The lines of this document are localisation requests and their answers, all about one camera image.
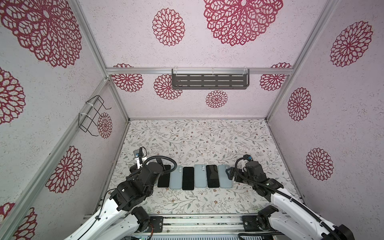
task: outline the phone screen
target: phone screen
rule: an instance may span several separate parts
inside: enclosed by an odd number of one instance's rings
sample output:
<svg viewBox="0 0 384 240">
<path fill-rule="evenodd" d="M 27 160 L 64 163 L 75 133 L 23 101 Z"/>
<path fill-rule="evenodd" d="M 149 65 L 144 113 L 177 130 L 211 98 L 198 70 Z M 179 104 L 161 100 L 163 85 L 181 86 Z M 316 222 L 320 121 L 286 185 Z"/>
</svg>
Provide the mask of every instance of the phone screen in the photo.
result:
<svg viewBox="0 0 384 240">
<path fill-rule="evenodd" d="M 209 188 L 220 187 L 218 179 L 218 170 L 216 165 L 207 165 L 207 185 Z"/>
<path fill-rule="evenodd" d="M 183 190 L 195 189 L 195 168 L 183 167 Z"/>
<path fill-rule="evenodd" d="M 170 170 L 170 165 L 164 165 L 166 170 Z M 169 178 L 170 173 L 160 175 L 159 180 L 157 181 L 157 187 L 169 187 Z"/>
</svg>

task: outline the floral tablecloth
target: floral tablecloth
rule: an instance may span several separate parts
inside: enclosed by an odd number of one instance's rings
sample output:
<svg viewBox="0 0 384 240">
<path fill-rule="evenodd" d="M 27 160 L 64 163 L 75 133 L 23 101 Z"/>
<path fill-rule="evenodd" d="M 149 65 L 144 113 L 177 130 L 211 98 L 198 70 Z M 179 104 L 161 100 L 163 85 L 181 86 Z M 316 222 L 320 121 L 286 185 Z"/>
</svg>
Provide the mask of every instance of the floral tablecloth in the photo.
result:
<svg viewBox="0 0 384 240">
<path fill-rule="evenodd" d="M 181 166 L 234 166 L 238 158 L 249 154 L 263 166 L 267 177 L 298 196 L 264 120 L 131 121 L 109 188 L 130 174 L 129 167 L 136 163 L 133 151 L 141 146 L 148 156 L 169 156 Z M 256 213 L 269 204 L 250 186 L 234 182 L 231 189 L 154 187 L 153 195 L 141 206 L 149 214 L 243 214 Z"/>
</svg>

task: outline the red floral medallion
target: red floral medallion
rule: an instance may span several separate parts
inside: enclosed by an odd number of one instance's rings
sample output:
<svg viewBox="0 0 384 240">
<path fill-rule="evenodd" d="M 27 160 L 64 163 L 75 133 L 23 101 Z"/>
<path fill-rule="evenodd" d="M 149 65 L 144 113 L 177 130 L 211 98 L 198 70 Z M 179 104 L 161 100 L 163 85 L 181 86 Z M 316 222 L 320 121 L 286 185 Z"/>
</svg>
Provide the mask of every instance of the red floral medallion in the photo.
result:
<svg viewBox="0 0 384 240">
<path fill-rule="evenodd" d="M 372 34 L 372 26 L 368 22 L 359 21 L 349 25 L 341 31 L 333 43 L 331 62 L 338 67 L 356 62 L 368 49 Z"/>
<path fill-rule="evenodd" d="M 289 116 L 295 121 L 303 120 L 311 109 L 311 95 L 305 88 L 293 91 L 288 101 Z"/>
<path fill-rule="evenodd" d="M 55 193 L 68 191 L 79 179 L 83 167 L 82 161 L 78 149 L 70 146 L 45 186 Z"/>
<path fill-rule="evenodd" d="M 115 68 L 133 68 L 128 64 L 117 64 Z M 127 92 L 136 92 L 143 87 L 143 78 L 141 74 L 114 74 L 111 75 L 113 82 Z"/>
<path fill-rule="evenodd" d="M 178 98 L 183 92 L 183 90 L 175 90 L 172 88 L 172 76 L 169 74 L 158 76 L 155 79 L 153 88 L 157 95 L 168 100 Z"/>
<path fill-rule="evenodd" d="M 205 98 L 205 102 L 211 108 L 219 108 L 224 106 L 228 100 L 228 96 L 224 91 L 214 90 Z"/>
<path fill-rule="evenodd" d="M 278 63 L 272 65 L 272 68 L 290 68 L 289 63 Z M 285 74 L 263 74 L 260 79 L 260 86 L 268 91 L 279 89 L 287 75 Z"/>
<path fill-rule="evenodd" d="M 327 180 L 333 173 L 331 156 L 320 148 L 312 149 L 306 159 L 309 173 L 318 180 Z"/>
<path fill-rule="evenodd" d="M 179 13 L 169 8 L 157 12 L 152 21 L 152 29 L 156 39 L 165 46 L 178 44 L 185 32 L 183 19 Z"/>
<path fill-rule="evenodd" d="M 221 43 L 244 45 L 265 33 L 283 0 L 204 0 L 207 28 Z"/>
<path fill-rule="evenodd" d="M 102 138 L 108 138 L 112 133 L 112 120 L 108 113 L 102 113 L 97 121 L 97 129 Z"/>
<path fill-rule="evenodd" d="M 66 68 L 80 57 L 80 29 L 66 0 L 0 0 L 0 16 L 38 60 Z"/>
<path fill-rule="evenodd" d="M 0 68 L 0 125 L 18 118 L 25 106 L 25 95 L 19 81 Z"/>
<path fill-rule="evenodd" d="M 7 202 L 6 204 L 0 206 L 0 224 L 8 215 L 14 203 Z M 35 235 L 35 229 L 37 226 L 37 214 L 35 213 L 35 208 L 31 207 L 28 211 L 27 216 L 24 217 L 22 223 L 17 228 L 15 234 L 13 235 L 12 240 L 30 240 Z"/>
</svg>

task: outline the red flower pattern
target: red flower pattern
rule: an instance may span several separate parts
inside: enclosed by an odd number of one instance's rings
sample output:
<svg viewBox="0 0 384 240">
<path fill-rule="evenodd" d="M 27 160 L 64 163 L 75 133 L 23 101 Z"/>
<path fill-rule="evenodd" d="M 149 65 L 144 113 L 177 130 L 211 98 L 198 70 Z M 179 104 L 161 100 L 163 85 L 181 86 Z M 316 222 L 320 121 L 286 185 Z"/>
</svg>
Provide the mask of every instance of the red flower pattern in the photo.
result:
<svg viewBox="0 0 384 240">
<path fill-rule="evenodd" d="M 184 22 L 180 14 L 173 9 L 163 8 L 152 21 L 156 38 L 165 46 L 174 46 L 184 37 Z"/>
<path fill-rule="evenodd" d="M 97 129 L 103 138 L 108 138 L 112 133 L 112 120 L 108 113 L 102 113 L 97 121 Z"/>
<path fill-rule="evenodd" d="M 164 99 L 178 98 L 183 90 L 175 90 L 172 88 L 172 76 L 169 74 L 163 74 L 155 79 L 153 88 L 157 95 Z"/>
<path fill-rule="evenodd" d="M 9 72 L 0 68 L 0 125 L 18 118 L 24 106 L 23 87 Z"/>
<path fill-rule="evenodd" d="M 349 25 L 336 37 L 331 48 L 331 62 L 344 67 L 356 62 L 368 49 L 372 41 L 372 26 L 359 21 Z"/>
<path fill-rule="evenodd" d="M 0 0 L 0 16 L 38 60 L 66 68 L 80 57 L 80 29 L 66 0 Z"/>
<path fill-rule="evenodd" d="M 55 193 L 68 191 L 79 179 L 82 161 L 79 150 L 70 146 L 45 186 Z"/>
<path fill-rule="evenodd" d="M 120 63 L 115 68 L 133 68 L 129 64 Z M 141 74 L 114 74 L 111 75 L 113 82 L 127 92 L 136 92 L 143 87 L 143 78 Z"/>
<path fill-rule="evenodd" d="M 307 155 L 307 168 L 310 174 L 318 180 L 327 180 L 333 173 L 331 156 L 320 148 L 312 149 Z"/>
<path fill-rule="evenodd" d="M 204 0 L 207 28 L 221 43 L 244 45 L 265 33 L 283 0 Z"/>
<path fill-rule="evenodd" d="M 14 203 L 7 202 L 0 207 L 0 223 L 5 219 L 14 205 Z M 28 215 L 24 217 L 22 223 L 17 228 L 12 240 L 32 239 L 32 237 L 35 235 L 35 229 L 37 226 L 36 218 L 37 214 L 35 213 L 35 208 L 31 207 L 28 211 Z"/>
<path fill-rule="evenodd" d="M 272 68 L 290 68 L 289 63 L 278 63 L 272 65 Z M 279 89 L 287 75 L 285 74 L 263 74 L 260 78 L 260 86 L 268 91 Z"/>
<path fill-rule="evenodd" d="M 228 96 L 224 91 L 214 90 L 207 95 L 205 102 L 211 108 L 219 108 L 224 106 L 227 100 Z"/>
<path fill-rule="evenodd" d="M 311 95 L 305 88 L 293 91 L 288 101 L 289 116 L 295 121 L 303 120 L 311 109 Z"/>
</svg>

